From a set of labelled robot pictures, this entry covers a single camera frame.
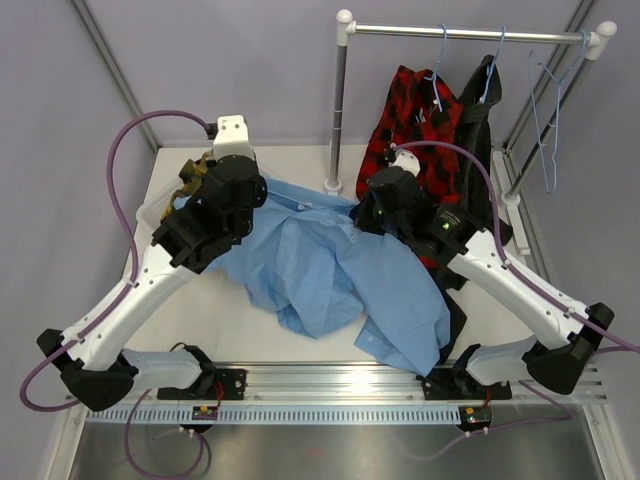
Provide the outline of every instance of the white basket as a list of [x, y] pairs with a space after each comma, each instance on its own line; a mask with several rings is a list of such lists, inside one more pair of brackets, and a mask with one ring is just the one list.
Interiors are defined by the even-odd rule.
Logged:
[[183, 185], [182, 180], [176, 178], [138, 209], [136, 212], [138, 226], [144, 228], [145, 233], [151, 234], [160, 226], [160, 218], [169, 205], [173, 192], [182, 188]]

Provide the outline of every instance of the gray floor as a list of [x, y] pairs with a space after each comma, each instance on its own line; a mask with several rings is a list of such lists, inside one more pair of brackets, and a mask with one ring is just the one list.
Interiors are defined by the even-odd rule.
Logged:
[[[494, 423], [557, 415], [553, 407], [502, 406]], [[184, 435], [145, 443], [166, 426], [134, 427], [136, 460], [156, 475], [188, 468], [197, 441]], [[124, 460], [121, 425], [88, 424], [71, 478], [144, 478]], [[463, 441], [433, 461], [461, 432], [452, 426], [219, 426], [204, 434], [210, 453], [191, 478], [216, 480], [337, 479], [604, 479], [584, 419], [516, 427]]]

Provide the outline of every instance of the gray wall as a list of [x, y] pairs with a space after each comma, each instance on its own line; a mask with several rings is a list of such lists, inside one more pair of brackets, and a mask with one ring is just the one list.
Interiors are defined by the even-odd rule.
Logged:
[[[184, 108], [204, 118], [242, 113], [257, 144], [327, 143], [331, 132], [335, 16], [356, 21], [555, 33], [578, 0], [89, 0], [143, 110]], [[344, 138], [368, 140], [397, 66], [433, 67], [441, 41], [354, 37]], [[493, 42], [450, 41], [442, 77], [461, 93]], [[536, 49], [543, 58], [550, 47]], [[527, 98], [529, 45], [507, 44], [499, 70], [504, 101], [492, 110], [502, 139]], [[163, 142], [197, 140], [185, 125], [160, 125]]]
[[[81, 317], [120, 275], [125, 243], [105, 187], [111, 139], [129, 119], [67, 2], [5, 2], [0, 15], [0, 465], [42, 478], [55, 415], [25, 409], [21, 380], [36, 337]], [[136, 133], [116, 167], [133, 212], [152, 168]], [[53, 369], [31, 397], [53, 405]]]
[[[640, 3], [601, 0], [592, 18], [593, 27], [614, 20], [618, 34], [561, 118], [558, 191], [545, 193], [538, 169], [526, 198], [553, 280], [586, 303], [608, 304], [616, 312], [611, 331], [640, 344]], [[611, 354], [598, 363], [640, 477], [640, 358]]]

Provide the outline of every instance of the blue shirt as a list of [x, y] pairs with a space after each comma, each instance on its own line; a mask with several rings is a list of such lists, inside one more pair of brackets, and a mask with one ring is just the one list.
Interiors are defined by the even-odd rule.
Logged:
[[267, 185], [251, 234], [207, 270], [222, 268], [254, 306], [313, 338], [365, 310], [355, 345], [381, 363], [427, 375], [449, 343], [449, 311], [413, 252], [391, 235], [355, 228], [347, 199], [273, 179]]

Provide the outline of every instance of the blue hanger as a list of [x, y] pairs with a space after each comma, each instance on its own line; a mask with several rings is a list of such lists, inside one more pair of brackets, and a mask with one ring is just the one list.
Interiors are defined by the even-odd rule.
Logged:
[[479, 103], [484, 103], [487, 100], [487, 94], [489, 93], [489, 82], [491, 81], [491, 75], [493, 75], [493, 70], [496, 68], [496, 62], [498, 61], [498, 56], [502, 51], [502, 45], [504, 45], [504, 37], [507, 34], [507, 29], [502, 27], [502, 37], [500, 38], [500, 45], [498, 45], [498, 51], [493, 57], [491, 61], [491, 66], [489, 67], [489, 71], [487, 72], [487, 83], [484, 85], [484, 93], [480, 97]]
[[[536, 123], [536, 134], [538, 135], [537, 138], [537, 142], [538, 142], [538, 147], [540, 150], [540, 160], [542, 163], [542, 173], [544, 174], [544, 184], [545, 187], [547, 189], [547, 193], [553, 193], [556, 191], [556, 188], [558, 186], [557, 184], [557, 163], [556, 163], [556, 154], [558, 153], [558, 144], [559, 144], [559, 131], [560, 131], [560, 100], [562, 99], [562, 87], [565, 84], [565, 81], [567, 79], [567, 77], [569, 76], [569, 73], [573, 70], [573, 68], [578, 64], [578, 62], [584, 57], [584, 54], [587, 52], [587, 44], [589, 43], [589, 37], [588, 34], [585, 30], [580, 30], [580, 33], [582, 34], [582, 49], [580, 50], [580, 53], [576, 56], [575, 60], [573, 61], [573, 63], [571, 65], [569, 65], [569, 67], [559, 76], [555, 76], [551, 70], [549, 70], [549, 68], [544, 64], [544, 62], [542, 60], [540, 60], [540, 57], [538, 56], [538, 54], [534, 51], [531, 50], [531, 52], [529, 52], [529, 57], [527, 58], [527, 77], [529, 79], [529, 91], [531, 93], [531, 105], [533, 107], [533, 118], [535, 119], [535, 123]], [[555, 125], [550, 125], [552, 128], [555, 129], [555, 138], [554, 138], [554, 145], [553, 145], [553, 153], [551, 154], [551, 163], [553, 165], [553, 187], [549, 188], [549, 178], [547, 176], [547, 166], [544, 160], [544, 147], [545, 145], [543, 145], [542, 143], [542, 134], [540, 133], [540, 123], [538, 121], [538, 109], [536, 107], [536, 97], [535, 94], [533, 92], [533, 80], [531, 79], [531, 58], [535, 57], [536, 60], [536, 65], [538, 66], [542, 66], [542, 68], [544, 68], [544, 71], [549, 75], [549, 77], [551, 77], [551, 80], [553, 82], [555, 82], [558, 85], [558, 92], [556, 95], [556, 109], [555, 109], [555, 116], [556, 116], [556, 124]]]
[[447, 27], [445, 27], [444, 23], [441, 23], [439, 26], [444, 31], [444, 41], [442, 42], [442, 50], [440, 50], [440, 55], [438, 55], [438, 61], [436, 62], [436, 66], [433, 69], [433, 74], [430, 77], [425, 75], [424, 78], [425, 80], [429, 80], [433, 83], [433, 93], [435, 93], [436, 95], [438, 108], [440, 109], [440, 111], [442, 111], [442, 103], [440, 102], [440, 95], [438, 94], [438, 87], [436, 85], [436, 80], [438, 79], [438, 69], [440, 67], [440, 62], [442, 62], [442, 59], [444, 58], [444, 51], [447, 46]]

